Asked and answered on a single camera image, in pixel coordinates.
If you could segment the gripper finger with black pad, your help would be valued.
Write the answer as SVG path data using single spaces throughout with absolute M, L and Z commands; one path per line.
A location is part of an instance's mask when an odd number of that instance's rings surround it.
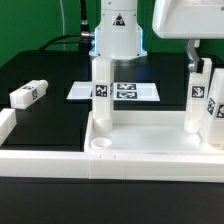
M 184 41 L 185 51 L 189 58 L 189 72 L 190 73 L 202 73 L 204 60 L 197 54 L 197 48 L 200 46 L 198 39 L 186 39 Z

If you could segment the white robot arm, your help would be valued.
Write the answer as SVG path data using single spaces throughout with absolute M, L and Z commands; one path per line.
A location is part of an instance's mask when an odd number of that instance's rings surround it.
M 101 20 L 95 28 L 92 57 L 132 60 L 146 55 L 143 30 L 137 22 L 138 0 L 101 0 Z M 196 42 L 224 39 L 224 0 L 156 0 L 152 29 L 164 39 L 183 39 L 189 70 L 198 72 L 202 60 Z

